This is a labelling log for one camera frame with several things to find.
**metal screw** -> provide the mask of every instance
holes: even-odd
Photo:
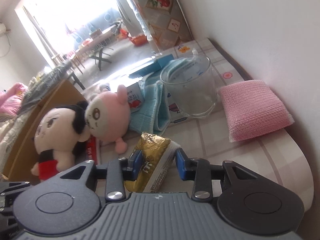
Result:
[[[114,199],[114,200],[116,200],[116,199],[122,198],[122,197],[123,197],[123,194],[122,194],[120,191],[112,191],[112,192],[109,192],[109,193],[107,194],[107,197],[108,197],[109,199]]]
[[[195,197],[200,199],[206,199],[210,197],[210,193],[207,191],[200,190],[195,193]]]

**pink sponge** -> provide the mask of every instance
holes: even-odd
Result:
[[[284,104],[262,80],[228,85],[219,93],[230,142],[254,138],[294,123]]]

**orange basket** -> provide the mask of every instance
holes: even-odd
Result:
[[[141,46],[148,42],[147,36],[143,34],[140,34],[139,36],[132,37],[132,38],[129,37],[129,39],[135,46]]]

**pink plush toy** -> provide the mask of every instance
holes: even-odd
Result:
[[[85,111],[90,133],[105,142],[116,142],[118,154],[126,152],[128,146],[122,140],[130,121],[127,89],[119,85],[117,93],[110,91],[97,95]]]

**gold wrapper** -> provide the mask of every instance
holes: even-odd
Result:
[[[142,133],[134,150],[142,150],[144,163],[136,181],[125,181],[124,185],[131,192],[143,192],[152,173],[166,151],[171,140],[149,133]]]

